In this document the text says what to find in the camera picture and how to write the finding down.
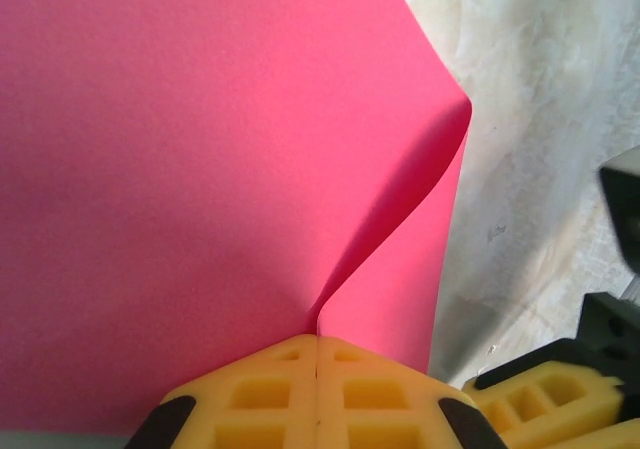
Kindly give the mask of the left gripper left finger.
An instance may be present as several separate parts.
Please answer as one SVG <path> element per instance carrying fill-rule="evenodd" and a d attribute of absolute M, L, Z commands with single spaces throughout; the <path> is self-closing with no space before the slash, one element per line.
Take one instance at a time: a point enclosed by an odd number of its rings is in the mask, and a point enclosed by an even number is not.
<path fill-rule="evenodd" d="M 299 335 L 170 391 L 128 448 L 313 448 L 317 349 Z"/>

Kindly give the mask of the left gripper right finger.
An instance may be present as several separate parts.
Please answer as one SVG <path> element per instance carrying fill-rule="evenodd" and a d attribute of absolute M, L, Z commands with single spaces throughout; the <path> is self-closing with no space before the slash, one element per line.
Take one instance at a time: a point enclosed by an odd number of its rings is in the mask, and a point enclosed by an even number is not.
<path fill-rule="evenodd" d="M 319 448 L 504 448 L 469 396 L 338 338 L 318 339 Z"/>

